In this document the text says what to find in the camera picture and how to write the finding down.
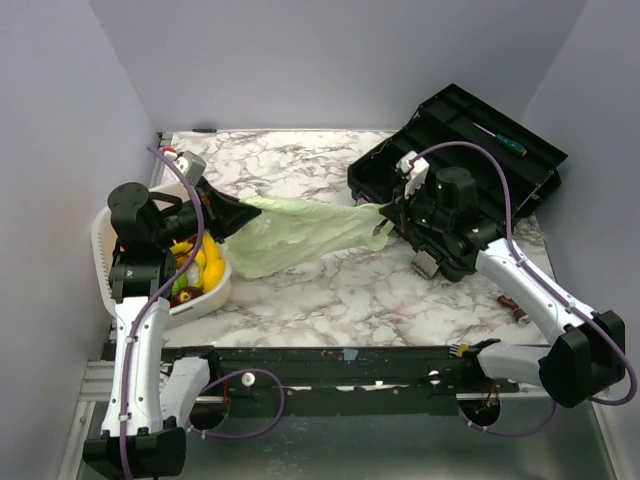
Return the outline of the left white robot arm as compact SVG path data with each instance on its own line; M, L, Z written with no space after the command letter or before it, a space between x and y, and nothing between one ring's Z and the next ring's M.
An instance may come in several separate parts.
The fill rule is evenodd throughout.
M84 462L106 479L179 475L196 399L221 385L222 372L211 354L183 356L169 378L160 379L170 289L182 273L170 248L178 240L203 241L205 234L223 241L261 212L204 178L185 190L187 201L129 182L107 200L116 234L109 273L114 372L101 432L83 447Z

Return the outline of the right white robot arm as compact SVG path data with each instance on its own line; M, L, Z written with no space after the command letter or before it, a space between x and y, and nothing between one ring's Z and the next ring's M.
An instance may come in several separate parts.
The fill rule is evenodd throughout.
M574 407L623 378L637 390L625 355L625 324L613 311L597 312L533 264L513 240L511 224L479 210L476 182L468 170L440 169L429 183L424 160L400 162L400 182L381 212L416 252L425 277L458 282L472 273L498 285L529 315L547 343L512 345L490 340L472 347L460 379L480 392L496 378L538 385L557 403Z

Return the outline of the green fake custard apple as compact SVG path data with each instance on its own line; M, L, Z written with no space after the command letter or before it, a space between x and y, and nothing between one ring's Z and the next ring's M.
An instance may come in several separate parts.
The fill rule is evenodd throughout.
M180 275L173 283L171 288L171 295L177 295L182 289L189 286L189 279L186 274Z

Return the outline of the green plastic bag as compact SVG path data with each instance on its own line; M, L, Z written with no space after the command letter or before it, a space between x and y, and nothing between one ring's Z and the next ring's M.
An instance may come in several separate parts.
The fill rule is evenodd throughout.
M386 219L378 204L346 206L261 197L243 203L262 213L225 240L224 255L238 274L249 279L270 276L336 251L379 251L390 234L372 235L374 227Z

